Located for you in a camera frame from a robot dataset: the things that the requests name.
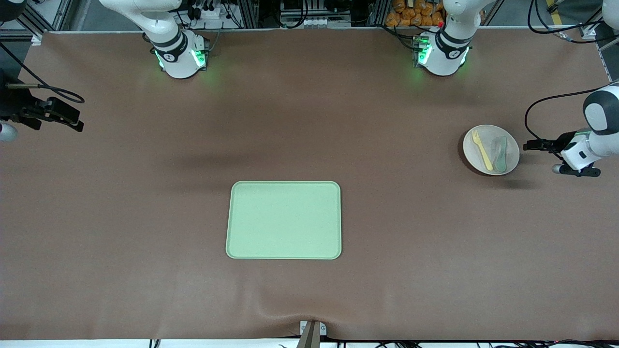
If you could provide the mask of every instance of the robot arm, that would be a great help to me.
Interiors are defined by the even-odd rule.
[[[418,63],[439,76],[455,73],[464,64],[473,35],[481,24],[479,12],[495,0],[444,0],[445,25],[437,32],[425,32],[424,52]]]
[[[181,30],[168,12],[182,0],[100,0],[140,27],[155,47],[159,65],[168,75],[185,79],[206,67],[208,47],[202,36]]]
[[[26,8],[26,0],[0,0],[0,22],[14,20]]]
[[[602,18],[612,28],[619,28],[619,1],[604,0]],[[589,94],[582,105],[589,125],[579,131],[563,133],[557,140],[527,141],[524,150],[541,150],[560,154],[563,163],[552,170],[557,174],[599,176],[595,161],[619,155],[619,83]]]

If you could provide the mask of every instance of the black cable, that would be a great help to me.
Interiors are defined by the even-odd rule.
[[[539,137],[539,136],[538,136],[535,132],[533,132],[533,131],[531,130],[531,128],[529,128],[529,111],[531,111],[531,109],[532,109],[534,106],[536,106],[537,104],[539,104],[539,103],[541,103],[541,102],[545,102],[546,100],[557,99],[557,98],[563,98],[563,97],[572,97],[573,95],[580,95],[580,94],[586,94],[586,93],[595,92],[596,90],[599,90],[600,88],[602,88],[602,87],[606,87],[606,86],[608,86],[608,85],[610,85],[610,83],[609,83],[609,84],[606,84],[606,85],[603,85],[603,86],[601,86],[601,87],[598,87],[598,88],[594,88],[594,89],[587,89],[587,90],[582,90],[582,91],[580,91],[580,92],[573,92],[573,93],[565,93],[565,94],[551,95],[550,97],[545,97],[545,98],[542,98],[542,99],[540,99],[540,100],[537,100],[537,101],[535,101],[533,104],[529,105],[529,107],[527,108],[527,111],[525,111],[525,112],[524,112],[524,127],[525,127],[525,128],[527,129],[527,131],[528,131],[529,133],[531,133],[531,135],[532,135],[532,136],[534,136],[537,140],[546,140],[546,139],[542,139],[541,137]],[[562,158],[559,154],[557,154],[556,152],[551,151],[551,153],[552,153],[553,155],[555,155],[555,157],[557,157],[558,159],[563,160],[563,158]],[[497,346],[497,347],[494,347],[494,348],[506,348],[506,346],[501,346],[501,347],[498,347],[498,346]]]
[[[181,17],[181,13],[178,12],[178,10],[176,10],[176,15],[178,16],[178,19],[180,19],[183,29],[189,29],[189,25],[185,23],[184,19]]]
[[[346,22],[348,23],[362,23],[362,22],[367,22],[369,17],[365,17],[364,19],[360,19],[360,20],[347,20]]]
[[[289,27],[288,25],[283,24],[278,18],[279,15],[278,15],[278,11],[277,11],[277,7],[275,6],[275,3],[277,3],[277,0],[273,0],[273,2],[271,3],[271,11],[273,13],[272,17],[275,23],[279,25],[279,27],[281,28],[286,28],[286,29],[297,28],[305,22],[305,20],[308,18],[308,15],[310,14],[310,4],[308,3],[308,0],[304,0],[303,4],[305,5],[305,15],[303,14],[303,4],[302,4],[301,5],[301,17],[299,18],[299,21],[295,25]]]
[[[404,34],[397,33],[397,32],[395,32],[395,31],[391,30],[389,27],[387,27],[386,25],[383,25],[383,24],[374,24],[374,25],[372,25],[372,26],[373,26],[373,27],[383,28],[383,29],[385,29],[385,31],[387,31],[387,32],[388,32],[388,33],[390,33],[391,35],[395,35],[395,36],[397,36],[397,37],[401,37],[401,38],[409,38],[409,39],[412,39],[412,38],[414,37],[414,35],[404,35]],[[416,27],[416,28],[418,28],[418,29],[421,29],[421,30],[423,30],[424,32],[428,32],[428,33],[432,33],[432,34],[438,34],[438,32],[433,32],[432,30],[428,30],[428,29],[425,29],[425,28],[421,28],[421,27],[418,27],[417,25],[412,25],[412,26],[413,26],[413,27]]]
[[[78,103],[78,104],[83,104],[85,102],[84,98],[82,98],[81,95],[79,95],[79,94],[77,94],[75,92],[71,92],[71,91],[66,90],[66,89],[62,89],[62,88],[51,86],[47,82],[43,81],[32,70],[30,70],[24,63],[22,63],[22,61],[19,60],[19,58],[16,57],[13,54],[13,52],[11,52],[6,46],[4,46],[4,44],[2,42],[0,42],[0,47],[9,56],[11,56],[11,58],[13,58],[13,60],[15,62],[17,62],[17,64],[19,64],[24,70],[26,70],[30,75],[32,75],[32,77],[34,77],[38,82],[41,82],[41,84],[38,85],[38,88],[49,89],[49,90],[53,91],[54,93],[58,94],[59,96],[61,96],[62,98],[65,98],[66,100],[69,100],[70,102],[74,102],[74,103]]]
[[[76,102],[76,103],[80,103],[83,104],[85,102],[84,98],[82,98],[81,95],[75,93],[75,92],[71,92],[70,90],[66,90],[64,88],[60,88],[60,87],[54,87],[54,86],[50,86],[50,85],[38,85],[38,88],[41,89],[48,89],[56,94],[62,95],[63,93],[68,94],[72,97],[75,97],[75,99],[71,99],[71,98],[67,98],[68,100],[72,101],[72,102]]]
[[[232,11],[232,7],[230,6],[230,2],[228,0],[224,0],[225,3],[222,3],[224,8],[226,9],[226,12],[230,15],[230,18],[232,20],[232,22],[239,28],[242,29],[243,26],[241,25],[241,22],[239,22],[238,19],[236,19],[236,15],[234,14],[234,11]]]
[[[561,28],[561,29],[555,29],[555,30],[548,30],[546,32],[541,31],[541,30],[537,30],[535,28],[533,28],[533,26],[531,25],[531,14],[533,13],[533,4],[537,4],[536,0],[531,0],[531,4],[529,5],[529,13],[527,15],[527,26],[529,27],[529,29],[537,34],[553,34],[553,33],[559,33],[559,32],[564,32],[565,30],[571,30],[571,29],[576,29],[576,28],[581,28],[581,27],[586,27],[588,25],[592,25],[592,24],[600,24],[603,23],[603,20],[598,20],[596,22],[586,22],[586,23],[581,23],[581,24],[576,24],[576,25],[572,25],[570,27],[566,27],[566,28]]]
[[[552,29],[542,20],[542,15],[540,14],[540,9],[539,9],[539,5],[538,5],[538,0],[534,0],[535,1],[535,13],[537,14],[537,19],[540,21],[540,23],[549,31],[552,31]],[[566,29],[561,29],[559,32],[563,32],[567,30]],[[578,40],[573,40],[572,38],[568,37],[569,40],[566,40],[567,42],[571,42],[571,43],[595,43],[595,42],[600,42],[600,41],[605,41],[605,40],[612,40],[614,38],[619,37],[619,35],[615,35],[612,37],[605,37],[605,38],[600,38],[600,39],[596,39],[596,40],[589,40],[589,41],[578,41]]]
[[[495,18],[495,16],[496,16],[496,14],[497,14],[497,13],[499,12],[499,10],[501,9],[501,6],[503,6],[503,4],[505,3],[505,0],[499,0],[499,1],[501,1],[501,2],[499,3],[499,7],[498,7],[498,8],[496,9],[496,11],[492,14],[492,17],[490,17],[490,18],[486,18],[486,21],[487,21],[487,22],[486,22],[486,21],[484,21],[484,23],[483,23],[483,26],[484,26],[484,27],[487,27],[487,26],[489,26],[489,25],[490,25],[490,22],[492,22],[492,20],[493,20],[493,19]]]
[[[403,38],[401,38],[401,37],[399,37],[399,36],[397,35],[397,30],[396,30],[396,28],[395,28],[395,27],[393,27],[393,32],[394,32],[394,33],[396,33],[397,40],[398,40],[398,41],[400,41],[400,43],[402,44],[402,46],[404,46],[404,47],[408,48],[408,49],[409,49],[409,50],[411,50],[411,51],[415,51],[415,48],[413,48],[412,46],[409,46],[408,44],[406,44],[406,42],[404,42],[404,41],[403,41]]]

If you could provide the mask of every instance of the yellow fork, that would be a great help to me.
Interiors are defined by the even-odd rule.
[[[488,154],[486,153],[486,149],[483,148],[482,140],[479,139],[479,133],[477,131],[473,131],[473,142],[479,147],[479,151],[482,153],[483,164],[486,166],[487,170],[493,170],[492,162],[490,158],[488,158]]]

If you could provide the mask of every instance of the round plate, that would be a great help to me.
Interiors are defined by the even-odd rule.
[[[486,153],[492,162],[493,170],[487,170],[486,166],[483,164],[482,153],[479,151],[479,147],[477,147],[477,145],[473,142],[473,137],[471,135],[473,131],[477,131],[479,133],[479,138],[482,140],[483,148],[486,150]],[[505,164],[507,168],[505,172],[499,172],[496,170],[495,166],[496,156],[499,152],[500,139],[502,136],[507,138],[507,148],[505,150]],[[488,175],[505,175],[514,170],[520,160],[520,146],[518,146],[518,143],[514,137],[512,137],[510,133],[507,133],[505,129],[493,126],[491,124],[482,124],[471,128],[464,136],[464,140],[462,141],[462,149],[464,150],[464,156],[469,163],[478,171]]]

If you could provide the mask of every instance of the table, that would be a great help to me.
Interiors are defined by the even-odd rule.
[[[0,339],[278,337],[300,320],[338,339],[616,339],[619,159],[574,178],[527,152],[487,177],[459,150],[483,123],[523,144],[530,103],[607,83],[596,48],[527,30],[474,45],[441,78],[380,30],[226,32],[207,72],[173,80],[140,35],[46,34],[27,64],[84,96],[85,128],[0,146]],[[583,100],[530,125],[586,126]],[[340,258],[230,259],[239,180],[338,182]]]

